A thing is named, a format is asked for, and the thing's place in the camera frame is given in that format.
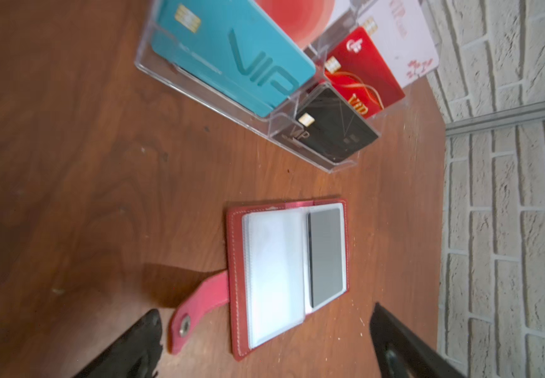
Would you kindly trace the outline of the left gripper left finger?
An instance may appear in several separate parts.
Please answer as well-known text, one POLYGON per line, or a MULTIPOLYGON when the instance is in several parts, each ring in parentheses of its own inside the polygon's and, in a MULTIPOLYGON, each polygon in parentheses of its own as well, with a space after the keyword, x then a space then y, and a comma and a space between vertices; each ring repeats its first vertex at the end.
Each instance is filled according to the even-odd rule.
POLYGON ((75 377, 157 377, 162 333, 160 312, 152 309, 75 377))

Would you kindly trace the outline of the red leather card holder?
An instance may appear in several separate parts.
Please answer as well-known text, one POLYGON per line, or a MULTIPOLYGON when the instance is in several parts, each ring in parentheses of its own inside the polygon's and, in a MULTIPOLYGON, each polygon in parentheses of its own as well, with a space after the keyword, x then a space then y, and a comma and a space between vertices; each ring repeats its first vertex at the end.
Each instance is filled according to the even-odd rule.
POLYGON ((343 205, 347 293, 350 243, 345 200, 231 207, 226 212, 228 267, 201 282, 176 308, 168 332, 170 353, 179 354, 201 319, 222 305, 230 307, 231 348, 237 361, 313 315, 307 216, 314 206, 334 203, 343 205))

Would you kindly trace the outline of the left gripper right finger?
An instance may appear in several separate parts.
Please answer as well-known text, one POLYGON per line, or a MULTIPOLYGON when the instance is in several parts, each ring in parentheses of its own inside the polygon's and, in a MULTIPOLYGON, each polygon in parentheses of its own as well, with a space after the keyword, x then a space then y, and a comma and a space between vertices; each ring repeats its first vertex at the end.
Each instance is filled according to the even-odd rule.
POLYGON ((382 377, 462 377, 378 302, 369 323, 382 377))

